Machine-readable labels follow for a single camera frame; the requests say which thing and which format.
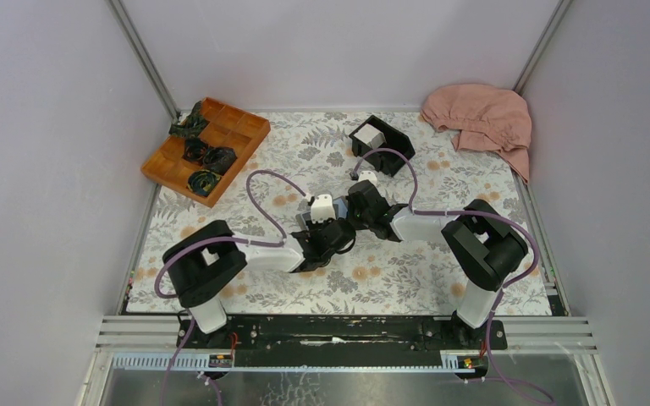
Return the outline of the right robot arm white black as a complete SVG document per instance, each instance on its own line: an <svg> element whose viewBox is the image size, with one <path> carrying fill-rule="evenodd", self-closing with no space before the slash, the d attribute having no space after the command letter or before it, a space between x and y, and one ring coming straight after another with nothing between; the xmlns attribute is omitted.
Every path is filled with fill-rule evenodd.
<svg viewBox="0 0 650 406"><path fill-rule="evenodd" d="M539 256L536 240L485 200L475 199L460 211L415 210L406 204L390 205L372 182L364 180L350 187L346 206L353 226L379 239L449 247L468 278L454 312L458 320L451 327L454 342L462 348L473 348L484 339L484 325L507 278L530 250Z"/></svg>

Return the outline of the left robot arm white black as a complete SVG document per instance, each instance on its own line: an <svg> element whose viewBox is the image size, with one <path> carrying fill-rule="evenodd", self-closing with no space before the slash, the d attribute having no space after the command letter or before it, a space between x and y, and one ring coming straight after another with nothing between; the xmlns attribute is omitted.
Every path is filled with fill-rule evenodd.
<svg viewBox="0 0 650 406"><path fill-rule="evenodd" d="M355 229L345 219L290 233L283 241L234 233L224 220L207 224L162 256L174 297L192 314L196 336L210 348L226 342L228 316L218 295L248 272L314 272L351 249Z"/></svg>

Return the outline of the grey leather card holder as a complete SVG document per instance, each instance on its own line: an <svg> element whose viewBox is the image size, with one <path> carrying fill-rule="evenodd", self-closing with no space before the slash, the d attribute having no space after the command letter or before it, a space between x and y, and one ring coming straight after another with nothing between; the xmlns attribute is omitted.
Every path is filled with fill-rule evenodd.
<svg viewBox="0 0 650 406"><path fill-rule="evenodd" d="M336 210L337 210L337 219L340 218L346 218L347 217L347 205L345 198L343 196L340 196L338 198L333 198L333 202L336 205ZM308 210L304 211L302 213L299 213L298 215L295 216L295 220L297 221L298 225L303 229L303 230L314 230L316 228L322 228L326 224L330 223L331 221L325 222L325 223L319 223L319 224L313 224L311 222L306 221L306 215L309 213L310 208L308 206Z"/></svg>

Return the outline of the black card tray box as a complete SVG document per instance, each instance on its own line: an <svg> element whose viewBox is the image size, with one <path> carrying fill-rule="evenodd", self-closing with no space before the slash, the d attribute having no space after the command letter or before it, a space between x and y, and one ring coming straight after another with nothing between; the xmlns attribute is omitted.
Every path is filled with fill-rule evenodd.
<svg viewBox="0 0 650 406"><path fill-rule="evenodd" d="M363 157L367 152L373 150L355 138L355 132L365 124L371 124L373 127L381 130L385 135L385 143L376 149L387 148L397 151L407 160L410 160L416 154L409 136L386 123L381 118L371 115L349 134L351 150L355 156ZM366 157L365 160L372 164L378 172L390 177L393 177L405 165L405 161L392 152L376 151Z"/></svg>

